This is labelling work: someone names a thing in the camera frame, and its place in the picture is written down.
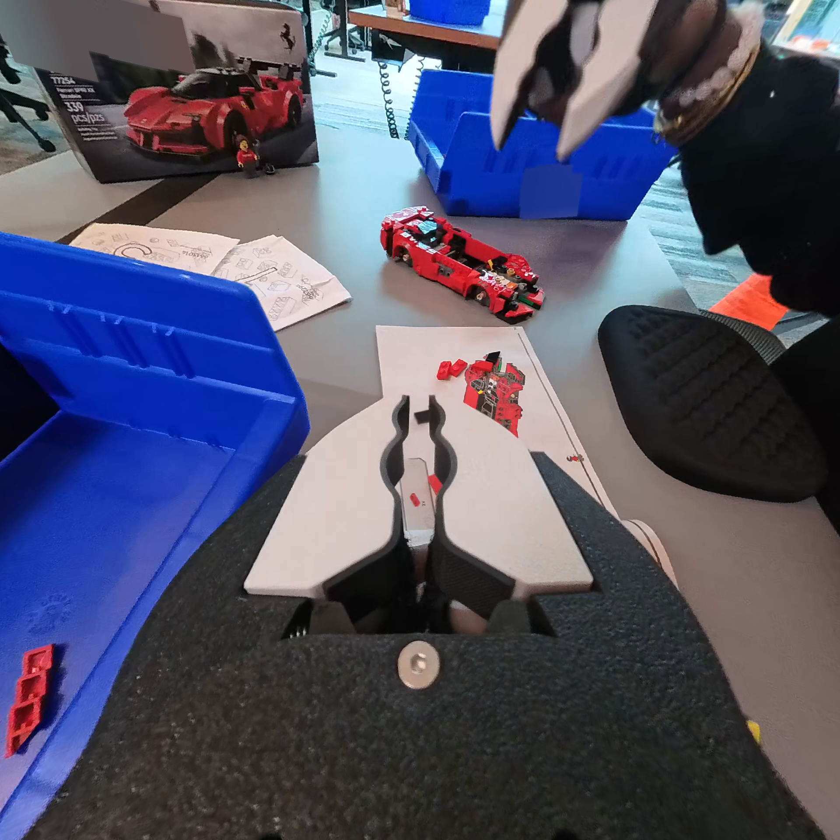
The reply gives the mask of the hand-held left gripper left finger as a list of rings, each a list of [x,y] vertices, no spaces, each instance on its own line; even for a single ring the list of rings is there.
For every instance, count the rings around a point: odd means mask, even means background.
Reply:
[[[311,447],[245,578],[248,594],[338,602],[353,620],[413,602],[398,491],[409,415],[410,397],[389,395]]]

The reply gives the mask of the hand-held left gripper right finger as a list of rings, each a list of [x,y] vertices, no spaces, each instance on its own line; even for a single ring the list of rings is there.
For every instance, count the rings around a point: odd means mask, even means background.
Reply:
[[[457,398],[428,398],[437,494],[427,568],[451,602],[590,592],[594,577],[528,447]]]

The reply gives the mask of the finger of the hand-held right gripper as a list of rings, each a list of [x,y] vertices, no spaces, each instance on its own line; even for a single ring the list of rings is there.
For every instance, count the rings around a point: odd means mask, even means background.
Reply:
[[[604,2],[596,21],[596,44],[566,108],[556,147],[559,161],[587,141],[624,99],[641,66],[639,50],[657,1]]]
[[[544,39],[557,28],[567,1],[509,1],[497,45],[490,96],[490,132],[501,150],[527,97],[527,80]]]

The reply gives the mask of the red toy brick car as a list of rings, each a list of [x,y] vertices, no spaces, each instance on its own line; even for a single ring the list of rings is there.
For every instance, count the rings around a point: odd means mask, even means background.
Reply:
[[[390,259],[506,323],[530,319],[543,306],[539,276],[523,256],[477,239],[426,206],[385,216],[381,245]]]

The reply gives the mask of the person's right forearm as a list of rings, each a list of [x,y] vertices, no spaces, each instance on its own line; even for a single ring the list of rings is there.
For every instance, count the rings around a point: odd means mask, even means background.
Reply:
[[[839,313],[838,70],[763,46],[741,87],[680,151],[709,255],[741,249],[774,300]]]

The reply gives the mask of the person's right hand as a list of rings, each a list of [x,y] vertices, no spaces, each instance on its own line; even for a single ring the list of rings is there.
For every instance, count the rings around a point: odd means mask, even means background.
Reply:
[[[726,14],[725,2],[658,2],[642,48],[645,100],[658,100],[688,72],[723,26]]]

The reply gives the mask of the blue plastic bin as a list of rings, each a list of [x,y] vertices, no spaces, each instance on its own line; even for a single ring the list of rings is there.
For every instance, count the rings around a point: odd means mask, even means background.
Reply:
[[[481,26],[490,12],[491,1],[420,1],[408,2],[409,13],[429,23],[456,26]]]
[[[3,742],[25,653],[58,653],[2,759],[2,838],[22,838],[163,589],[310,425],[246,285],[2,234],[1,322]]]
[[[408,138],[450,216],[625,221],[676,156],[643,108],[609,119],[558,161],[558,129],[521,118],[505,147],[490,134],[488,75],[424,70]]]

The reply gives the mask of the background office desk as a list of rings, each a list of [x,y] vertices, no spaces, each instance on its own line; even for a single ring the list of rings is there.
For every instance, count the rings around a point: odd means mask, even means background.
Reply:
[[[354,26],[377,30],[390,36],[411,36],[457,46],[494,50],[504,22],[505,9],[498,3],[478,26],[440,24],[414,16],[389,17],[381,5],[350,10],[348,21]]]

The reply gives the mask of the brick instruction booklet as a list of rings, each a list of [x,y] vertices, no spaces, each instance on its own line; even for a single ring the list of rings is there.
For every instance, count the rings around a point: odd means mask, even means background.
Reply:
[[[442,396],[489,416],[617,514],[524,328],[378,326],[375,333],[384,394],[409,395],[413,412]],[[457,360],[466,370],[439,381],[440,363]]]

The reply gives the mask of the white printed paper bag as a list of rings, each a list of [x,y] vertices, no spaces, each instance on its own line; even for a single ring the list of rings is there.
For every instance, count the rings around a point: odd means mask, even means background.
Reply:
[[[235,246],[213,274],[251,289],[274,332],[352,299],[330,270],[281,236]]]
[[[93,223],[70,246],[211,276],[238,238],[190,230]]]

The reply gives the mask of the orange sheet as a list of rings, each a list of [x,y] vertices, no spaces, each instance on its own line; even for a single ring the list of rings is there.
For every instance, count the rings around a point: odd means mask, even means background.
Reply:
[[[747,322],[771,331],[786,316],[789,309],[771,293],[772,277],[753,273],[708,310],[729,319]]]

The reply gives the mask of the toy car set box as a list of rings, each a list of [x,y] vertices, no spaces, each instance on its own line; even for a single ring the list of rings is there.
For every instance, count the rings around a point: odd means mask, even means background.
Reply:
[[[79,163],[103,184],[239,172],[238,134],[268,172],[319,161],[305,25],[285,2],[136,2],[180,18],[194,68],[93,53],[92,76],[35,68]]]

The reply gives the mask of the red toy brick strip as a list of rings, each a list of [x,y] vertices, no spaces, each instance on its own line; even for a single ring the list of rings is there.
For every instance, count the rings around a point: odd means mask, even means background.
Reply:
[[[30,649],[23,655],[21,675],[7,717],[6,759],[24,747],[43,721],[55,660],[55,644]]]

